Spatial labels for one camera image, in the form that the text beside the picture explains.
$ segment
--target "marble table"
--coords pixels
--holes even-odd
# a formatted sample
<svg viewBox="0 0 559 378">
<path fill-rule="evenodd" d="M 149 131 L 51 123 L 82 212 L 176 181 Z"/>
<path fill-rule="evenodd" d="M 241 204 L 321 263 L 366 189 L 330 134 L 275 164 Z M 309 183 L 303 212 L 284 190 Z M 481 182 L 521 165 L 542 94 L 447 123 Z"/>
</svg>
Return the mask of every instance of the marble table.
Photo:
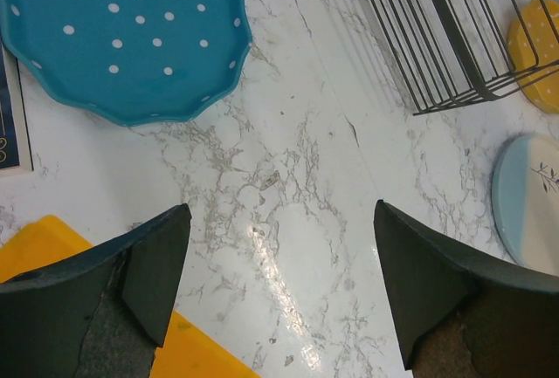
<svg viewBox="0 0 559 378">
<path fill-rule="evenodd" d="M 240 86 L 195 121 L 124 128 L 24 72 L 33 161 L 0 179 L 0 240 L 46 214 L 94 244 L 177 203 L 191 241 L 176 309 L 262 376 L 411 377 L 375 246 L 378 199 L 508 259 L 488 187 L 505 141 L 559 138 L 521 94 L 403 108 L 365 0 L 246 0 Z"/>
</svg>

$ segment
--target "book cover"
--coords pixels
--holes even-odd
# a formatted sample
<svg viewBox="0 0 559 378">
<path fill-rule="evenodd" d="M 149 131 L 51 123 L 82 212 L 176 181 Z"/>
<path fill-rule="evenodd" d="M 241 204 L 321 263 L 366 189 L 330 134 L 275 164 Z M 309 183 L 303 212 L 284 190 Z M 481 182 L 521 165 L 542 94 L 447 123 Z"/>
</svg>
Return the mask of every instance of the book cover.
<svg viewBox="0 0 559 378">
<path fill-rule="evenodd" d="M 0 175 L 32 171 L 18 62 L 3 46 L 0 62 Z"/>
</svg>

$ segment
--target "wire basket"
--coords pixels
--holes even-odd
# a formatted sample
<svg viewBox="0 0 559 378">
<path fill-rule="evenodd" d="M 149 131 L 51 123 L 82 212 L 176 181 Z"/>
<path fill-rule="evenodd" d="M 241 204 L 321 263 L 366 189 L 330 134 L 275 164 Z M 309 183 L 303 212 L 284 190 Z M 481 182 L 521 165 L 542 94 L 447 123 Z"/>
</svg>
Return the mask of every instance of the wire basket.
<svg viewBox="0 0 559 378">
<path fill-rule="evenodd" d="M 528 1 L 370 0 L 414 114 L 497 100 L 559 71 L 559 60 L 544 65 L 538 57 L 521 15 Z M 523 70 L 514 65 L 503 35 L 516 18 L 535 55 L 535 64 Z"/>
</svg>

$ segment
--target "yellow bowl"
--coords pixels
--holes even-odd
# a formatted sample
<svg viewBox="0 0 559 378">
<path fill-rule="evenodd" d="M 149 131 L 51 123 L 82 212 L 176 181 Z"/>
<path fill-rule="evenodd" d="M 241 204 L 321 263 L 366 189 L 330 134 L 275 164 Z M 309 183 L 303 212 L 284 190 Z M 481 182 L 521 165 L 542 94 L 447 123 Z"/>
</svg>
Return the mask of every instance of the yellow bowl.
<svg viewBox="0 0 559 378">
<path fill-rule="evenodd" d="M 552 17 L 553 25 L 559 28 L 559 3 L 554 0 L 544 0 L 544 3 Z M 529 38 L 519 18 L 514 20 L 508 32 L 508 50 L 516 71 L 557 61 L 559 59 L 559 42 L 557 42 L 540 0 L 532 0 L 528 6 L 522 9 L 521 15 Z M 533 48 L 539 58 L 538 62 L 536 62 Z M 553 73 L 558 70 L 559 66 L 544 68 L 521 79 L 518 83 L 529 100 L 544 112 L 559 113 L 559 72 Z M 547 74 L 549 76 L 527 86 L 528 83 Z"/>
</svg>

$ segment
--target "yellow plate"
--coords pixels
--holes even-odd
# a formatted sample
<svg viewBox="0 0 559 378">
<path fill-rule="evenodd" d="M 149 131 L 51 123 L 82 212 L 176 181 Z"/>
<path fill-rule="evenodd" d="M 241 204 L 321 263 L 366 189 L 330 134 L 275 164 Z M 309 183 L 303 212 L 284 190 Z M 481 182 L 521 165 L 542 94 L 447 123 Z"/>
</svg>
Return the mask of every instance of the yellow plate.
<svg viewBox="0 0 559 378">
<path fill-rule="evenodd" d="M 0 248 L 0 283 L 69 258 L 92 246 L 55 216 L 30 223 Z M 150 378 L 258 378 L 200 329 L 173 312 L 162 348 L 155 351 Z"/>
<path fill-rule="evenodd" d="M 554 26 L 559 27 L 559 3 L 554 0 L 544 0 L 544 3 Z M 522 9 L 521 15 L 528 29 L 529 39 L 519 18 L 516 18 L 508 32 L 508 50 L 516 70 L 522 71 L 536 64 L 542 66 L 558 60 L 559 43 L 540 0 L 532 0 Z M 537 63 L 532 45 L 539 58 Z M 544 112 L 559 113 L 559 73 L 552 73 L 558 69 L 557 66 L 542 69 L 521 79 L 518 83 L 523 86 L 522 91 L 529 100 Z M 527 83 L 546 74 L 550 75 L 531 86 L 526 86 Z"/>
</svg>

